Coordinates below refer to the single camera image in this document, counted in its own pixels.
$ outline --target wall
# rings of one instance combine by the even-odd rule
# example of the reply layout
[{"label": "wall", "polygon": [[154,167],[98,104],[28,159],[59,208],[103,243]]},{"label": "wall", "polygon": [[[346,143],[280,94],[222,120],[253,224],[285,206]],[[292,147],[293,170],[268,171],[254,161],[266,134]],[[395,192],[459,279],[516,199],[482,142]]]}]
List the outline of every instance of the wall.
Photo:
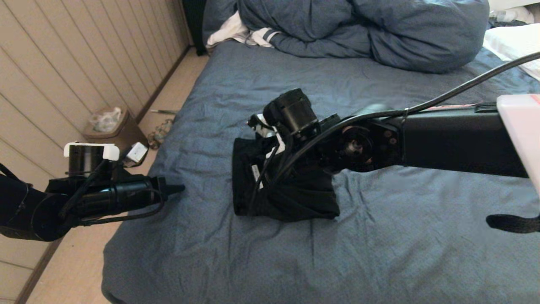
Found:
[{"label": "wall", "polygon": [[[177,0],[0,0],[0,162],[44,190],[92,112],[136,116],[188,46]],[[0,303],[47,243],[0,236]]]}]

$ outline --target bed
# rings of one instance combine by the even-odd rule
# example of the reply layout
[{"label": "bed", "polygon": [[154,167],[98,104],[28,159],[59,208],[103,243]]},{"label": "bed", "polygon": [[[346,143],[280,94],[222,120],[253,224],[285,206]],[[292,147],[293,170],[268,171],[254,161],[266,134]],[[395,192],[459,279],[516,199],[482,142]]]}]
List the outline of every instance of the bed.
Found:
[{"label": "bed", "polygon": [[[219,44],[160,148],[150,175],[186,190],[159,214],[124,222],[104,250],[113,303],[534,303],[540,235],[491,229],[490,214],[538,214],[528,179],[390,167],[333,177],[341,214],[283,223],[238,217],[232,148],[246,120],[296,87],[319,118],[372,104],[404,108],[502,62],[480,50],[444,74],[370,58],[298,58]],[[512,69],[451,104],[540,92]]]}]

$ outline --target blue comforter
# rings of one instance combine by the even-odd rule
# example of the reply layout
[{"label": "blue comforter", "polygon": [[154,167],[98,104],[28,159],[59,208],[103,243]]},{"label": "blue comforter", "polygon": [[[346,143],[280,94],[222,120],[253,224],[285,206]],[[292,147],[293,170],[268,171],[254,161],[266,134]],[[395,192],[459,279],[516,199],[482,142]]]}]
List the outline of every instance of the blue comforter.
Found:
[{"label": "blue comforter", "polygon": [[391,67],[445,72],[482,47],[486,0],[238,0],[251,30],[300,57],[372,57]]}]

